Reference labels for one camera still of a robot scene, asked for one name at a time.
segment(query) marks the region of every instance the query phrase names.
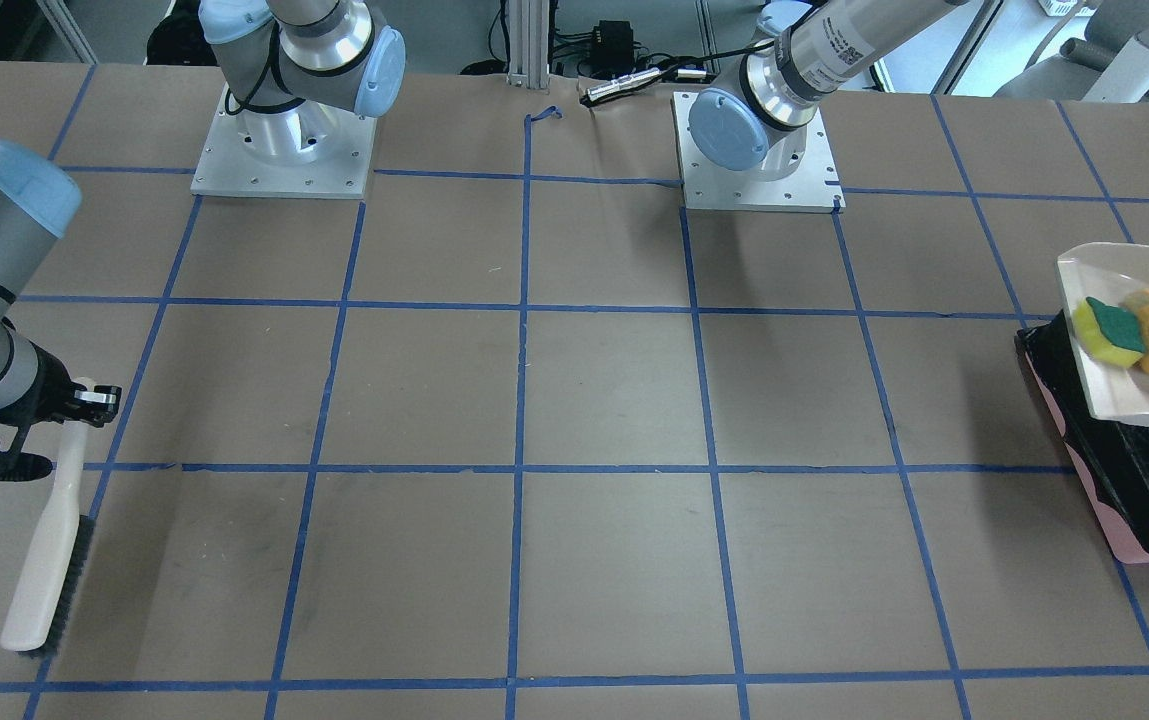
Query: white plate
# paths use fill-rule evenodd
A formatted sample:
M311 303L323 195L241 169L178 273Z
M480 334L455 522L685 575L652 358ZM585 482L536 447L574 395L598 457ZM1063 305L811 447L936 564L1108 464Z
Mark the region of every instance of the white plate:
M1090 415L1149 427L1149 376L1093 359L1075 340L1072 311L1086 296L1117 305L1133 291L1149 287L1149 245L1090 242L1064 251L1058 258L1063 310L1081 386L1090 402Z

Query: table surface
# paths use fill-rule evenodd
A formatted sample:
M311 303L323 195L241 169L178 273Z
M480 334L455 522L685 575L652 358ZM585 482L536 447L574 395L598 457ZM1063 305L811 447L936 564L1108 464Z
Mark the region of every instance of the table surface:
M85 196L11 319L126 393L1 719L1149 717L1149 566L1013 350L1149 243L1149 106L835 95L845 212L730 214L666 92L554 83L409 77L360 204L191 196L216 69L0 64Z

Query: green and yellow sponge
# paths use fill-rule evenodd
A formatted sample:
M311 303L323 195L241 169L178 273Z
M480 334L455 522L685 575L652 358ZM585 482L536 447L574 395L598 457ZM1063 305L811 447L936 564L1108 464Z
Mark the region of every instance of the green and yellow sponge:
M1101 363L1129 367L1147 351L1138 332L1138 318L1121 307L1094 297L1086 297L1075 307L1072 327L1085 350Z

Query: label on robot arm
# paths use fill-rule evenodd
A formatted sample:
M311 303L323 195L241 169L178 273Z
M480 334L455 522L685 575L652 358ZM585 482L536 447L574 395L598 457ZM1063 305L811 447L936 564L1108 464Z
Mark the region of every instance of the label on robot arm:
M831 92L845 85L854 76L854 65L876 51L854 28L845 9L830 13L813 23L811 40L818 59L802 69L801 77L820 92Z

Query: black plastic-wrapped box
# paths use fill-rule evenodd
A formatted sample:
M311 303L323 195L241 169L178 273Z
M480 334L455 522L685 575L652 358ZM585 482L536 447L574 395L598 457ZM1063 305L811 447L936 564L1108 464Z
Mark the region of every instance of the black plastic-wrapped box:
M1019 331L1018 347L1058 405L1063 441L1085 462L1098 502L1121 516L1149 553L1149 428L1092 418L1063 313Z

